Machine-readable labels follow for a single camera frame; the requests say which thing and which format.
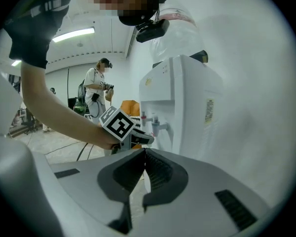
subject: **backpack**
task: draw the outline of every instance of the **backpack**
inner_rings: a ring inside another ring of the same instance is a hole
[[[78,101],[82,102],[83,104],[85,103],[85,94],[87,92],[87,89],[83,86],[84,80],[78,87]]]

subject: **floor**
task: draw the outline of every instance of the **floor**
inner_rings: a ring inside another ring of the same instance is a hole
[[[29,133],[28,135],[19,135],[14,139],[25,143],[31,151],[46,155],[49,164],[76,161],[84,146],[85,149],[79,160],[105,157],[103,149],[89,144],[86,146],[86,143],[67,137],[56,131],[44,133],[42,130],[39,130],[34,133]],[[141,178],[130,195],[132,223],[134,228],[144,214],[142,200],[146,193],[144,180]]]

